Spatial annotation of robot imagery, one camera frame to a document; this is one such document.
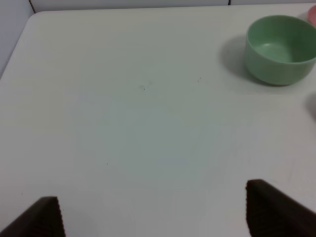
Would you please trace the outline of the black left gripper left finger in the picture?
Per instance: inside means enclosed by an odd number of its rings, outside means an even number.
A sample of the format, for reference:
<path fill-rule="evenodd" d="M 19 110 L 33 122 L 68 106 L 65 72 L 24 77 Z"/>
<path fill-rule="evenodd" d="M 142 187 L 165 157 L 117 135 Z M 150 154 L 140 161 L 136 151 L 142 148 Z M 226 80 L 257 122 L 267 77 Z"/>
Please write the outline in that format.
<path fill-rule="evenodd" d="M 2 237 L 64 237 L 63 217 L 57 197 L 41 197 L 10 225 Z"/>

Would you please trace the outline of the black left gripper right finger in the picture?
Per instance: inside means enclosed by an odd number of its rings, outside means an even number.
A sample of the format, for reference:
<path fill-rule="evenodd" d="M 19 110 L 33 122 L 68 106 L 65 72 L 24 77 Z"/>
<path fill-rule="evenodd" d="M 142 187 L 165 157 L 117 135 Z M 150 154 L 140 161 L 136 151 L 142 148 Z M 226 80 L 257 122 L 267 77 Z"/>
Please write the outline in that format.
<path fill-rule="evenodd" d="M 252 237 L 314 237 L 316 214 L 264 180 L 246 184 L 246 222 Z"/>

